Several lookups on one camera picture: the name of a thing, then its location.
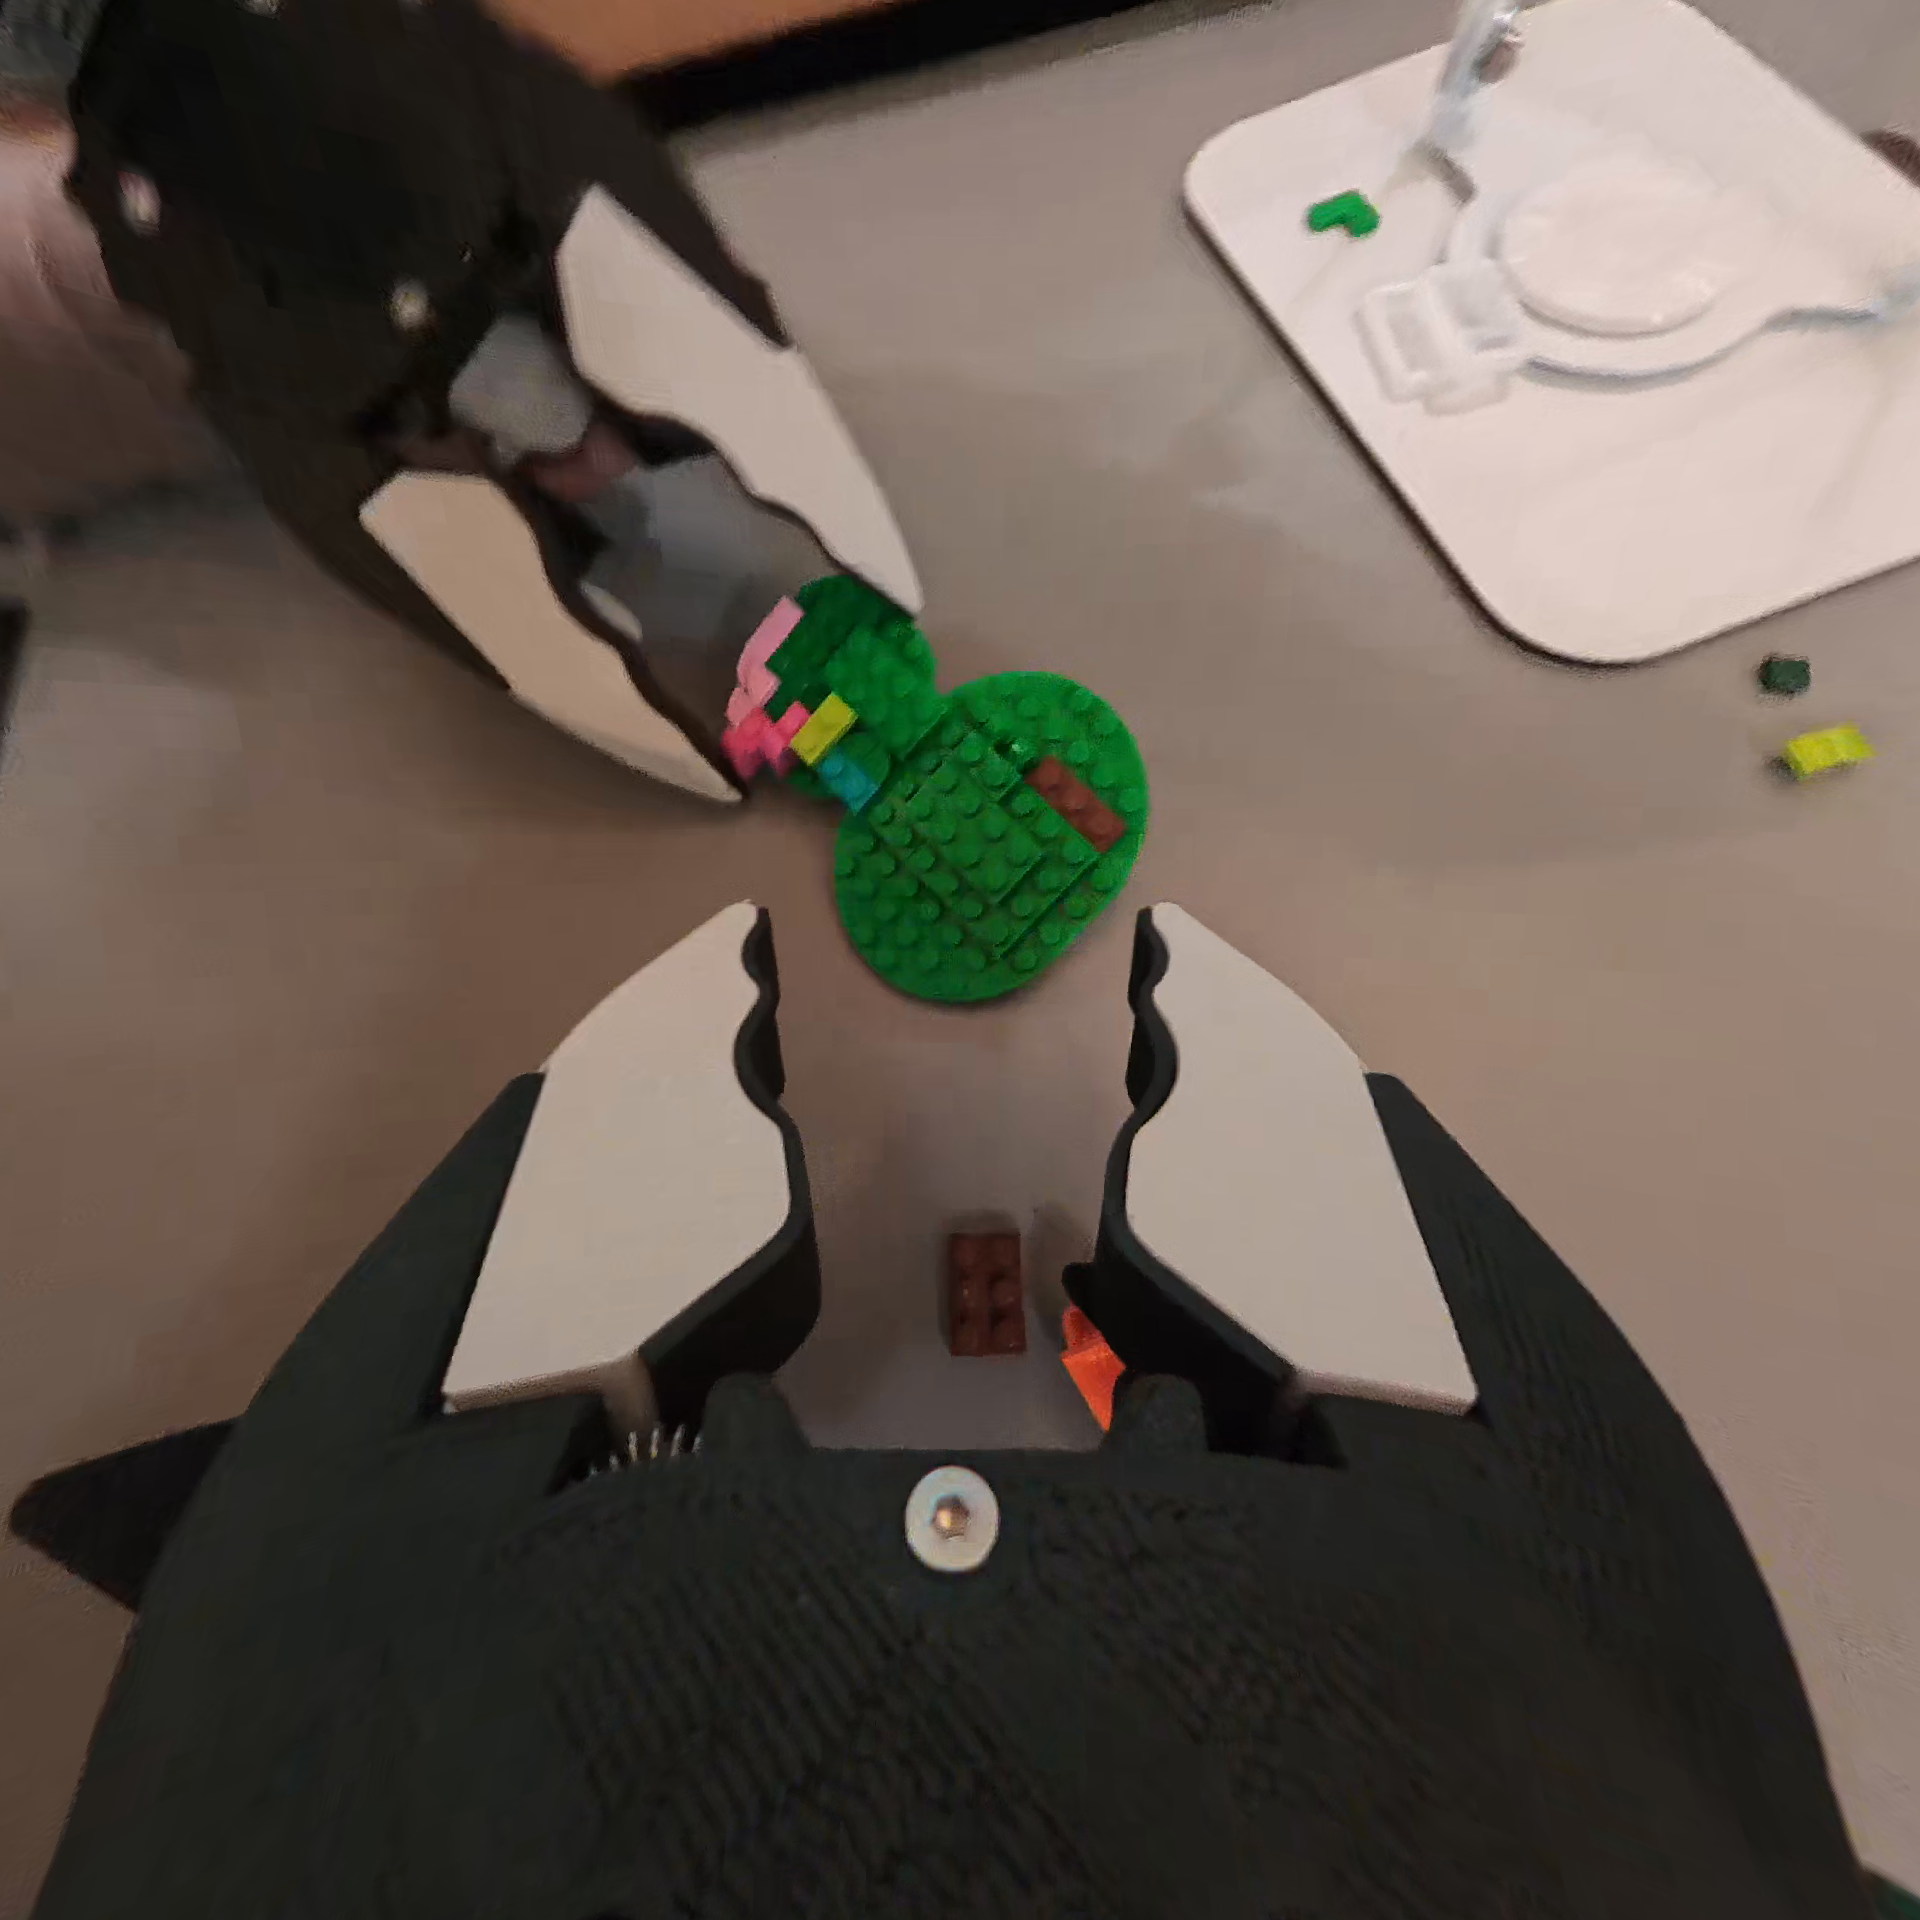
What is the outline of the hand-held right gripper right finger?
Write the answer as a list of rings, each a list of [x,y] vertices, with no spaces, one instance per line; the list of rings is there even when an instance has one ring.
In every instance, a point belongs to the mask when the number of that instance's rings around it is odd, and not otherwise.
[[[1357,1051],[1174,902],[1139,914],[1132,1108],[1069,1284],[1216,1419],[1271,1399],[1464,1416],[1477,1381]]]

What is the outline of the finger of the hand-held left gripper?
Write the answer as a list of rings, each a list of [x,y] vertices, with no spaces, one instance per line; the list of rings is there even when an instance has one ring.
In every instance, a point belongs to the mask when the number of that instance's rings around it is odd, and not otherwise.
[[[879,479],[797,347],[771,342],[603,186],[571,213],[556,283],[571,362],[605,402],[694,432],[844,572],[924,610]]]
[[[400,471],[356,518],[520,708],[694,799],[743,802],[712,727],[644,661],[637,619],[588,583],[564,586],[510,492],[482,476]]]

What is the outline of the green lego build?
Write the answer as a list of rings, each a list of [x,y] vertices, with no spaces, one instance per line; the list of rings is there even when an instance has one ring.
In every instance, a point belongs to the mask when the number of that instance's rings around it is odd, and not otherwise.
[[[740,779],[839,808],[844,932],[922,1002],[1034,986],[1119,895],[1144,844],[1144,757],[1107,700],[1052,671],[941,687],[922,627],[846,574],[758,621],[723,750]]]

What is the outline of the orange lego brick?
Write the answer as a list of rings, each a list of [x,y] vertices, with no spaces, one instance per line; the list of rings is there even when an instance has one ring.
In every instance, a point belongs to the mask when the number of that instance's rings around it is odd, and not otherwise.
[[[1107,1434],[1114,1427],[1116,1399],[1125,1381],[1125,1362],[1094,1322],[1069,1302],[1063,1309],[1063,1368],[1087,1415]]]

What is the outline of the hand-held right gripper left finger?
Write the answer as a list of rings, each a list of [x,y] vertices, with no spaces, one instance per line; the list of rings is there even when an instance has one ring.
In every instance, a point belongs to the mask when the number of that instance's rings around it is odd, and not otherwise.
[[[773,926],[723,908],[546,1056],[442,1381],[468,1410],[567,1391],[694,1419],[773,1374],[820,1307],[781,1108]]]

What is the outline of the clear plastic stand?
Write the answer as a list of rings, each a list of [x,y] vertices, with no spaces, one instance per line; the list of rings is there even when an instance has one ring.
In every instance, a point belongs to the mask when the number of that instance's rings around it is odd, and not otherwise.
[[[1502,400],[1519,376],[1645,389],[1798,330],[1915,314],[1915,260],[1848,263],[1839,240],[1644,134],[1534,115],[1482,134],[1482,98],[1517,51],[1519,4],[1463,4],[1397,182],[1454,202],[1435,253],[1354,308],[1384,397],[1428,413]]]

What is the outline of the brown lego brick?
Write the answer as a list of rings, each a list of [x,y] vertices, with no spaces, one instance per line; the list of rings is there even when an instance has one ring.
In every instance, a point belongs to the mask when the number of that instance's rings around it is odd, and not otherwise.
[[[949,1231],[944,1243],[949,1356],[1015,1357],[1026,1351],[1023,1240],[1013,1229]]]

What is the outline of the white square tray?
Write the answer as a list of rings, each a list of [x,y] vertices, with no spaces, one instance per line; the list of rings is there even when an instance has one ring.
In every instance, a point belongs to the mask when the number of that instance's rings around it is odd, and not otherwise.
[[[1519,39],[1483,138],[1575,117],[1756,188],[1848,263],[1915,260],[1915,182],[1693,6],[1541,4]],[[1184,203],[1487,616],[1548,656],[1635,664],[1915,560],[1915,314],[1775,331],[1645,389],[1523,375],[1439,416],[1383,396],[1354,308],[1450,227],[1439,182],[1397,182],[1446,48],[1223,128]],[[1378,230],[1308,230],[1351,188]]]

